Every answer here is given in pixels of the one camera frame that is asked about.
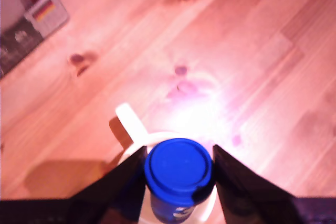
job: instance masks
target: wooden floor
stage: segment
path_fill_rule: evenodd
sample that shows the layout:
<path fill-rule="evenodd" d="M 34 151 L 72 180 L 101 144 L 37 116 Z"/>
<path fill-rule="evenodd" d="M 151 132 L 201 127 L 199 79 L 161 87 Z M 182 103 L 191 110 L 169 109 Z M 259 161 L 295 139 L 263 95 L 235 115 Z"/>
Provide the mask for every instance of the wooden floor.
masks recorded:
<path fill-rule="evenodd" d="M 62 2 L 70 21 L 1 81 L 2 199 L 67 197 L 113 168 L 122 102 L 149 132 L 336 196 L 336 0 Z"/>

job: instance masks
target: blue lid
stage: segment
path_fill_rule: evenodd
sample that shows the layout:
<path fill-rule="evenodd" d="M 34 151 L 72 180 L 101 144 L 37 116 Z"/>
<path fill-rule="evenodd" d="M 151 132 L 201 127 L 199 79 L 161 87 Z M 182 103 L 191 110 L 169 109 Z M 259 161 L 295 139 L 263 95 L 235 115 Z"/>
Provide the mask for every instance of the blue lid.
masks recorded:
<path fill-rule="evenodd" d="M 180 207 L 201 203 L 215 184 L 209 153 L 202 145 L 186 138 L 158 144 L 147 156 L 144 168 L 151 192 Z"/>

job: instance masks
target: black object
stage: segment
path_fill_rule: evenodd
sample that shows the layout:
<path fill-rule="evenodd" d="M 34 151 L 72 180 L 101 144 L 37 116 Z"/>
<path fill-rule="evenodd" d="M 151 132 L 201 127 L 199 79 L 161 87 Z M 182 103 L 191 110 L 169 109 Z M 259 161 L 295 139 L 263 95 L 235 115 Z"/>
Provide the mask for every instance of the black object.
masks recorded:
<path fill-rule="evenodd" d="M 258 176 L 218 145 L 215 179 L 227 224 L 336 224 L 335 198 L 296 198 Z M 68 199 L 1 200 L 1 224 L 137 223 L 146 146 Z"/>

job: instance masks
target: cup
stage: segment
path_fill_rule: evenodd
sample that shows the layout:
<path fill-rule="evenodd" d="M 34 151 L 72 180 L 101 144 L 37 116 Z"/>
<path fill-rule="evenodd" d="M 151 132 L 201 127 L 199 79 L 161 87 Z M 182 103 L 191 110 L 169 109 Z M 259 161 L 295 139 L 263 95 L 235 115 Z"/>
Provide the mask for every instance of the cup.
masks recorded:
<path fill-rule="evenodd" d="M 212 193 L 215 179 L 207 150 L 187 138 L 156 145 L 145 160 L 151 208 L 162 223 L 182 223 Z"/>

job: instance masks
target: black panel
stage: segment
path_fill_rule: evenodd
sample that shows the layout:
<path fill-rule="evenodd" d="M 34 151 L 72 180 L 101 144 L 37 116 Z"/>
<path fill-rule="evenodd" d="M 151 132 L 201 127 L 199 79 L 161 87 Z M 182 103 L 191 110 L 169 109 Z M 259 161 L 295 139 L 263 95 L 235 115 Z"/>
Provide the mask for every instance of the black panel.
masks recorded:
<path fill-rule="evenodd" d="M 303 223 L 292 203 L 294 196 L 254 173 L 218 145 L 213 152 L 216 185 L 228 224 L 248 223 L 251 219 L 267 224 Z"/>

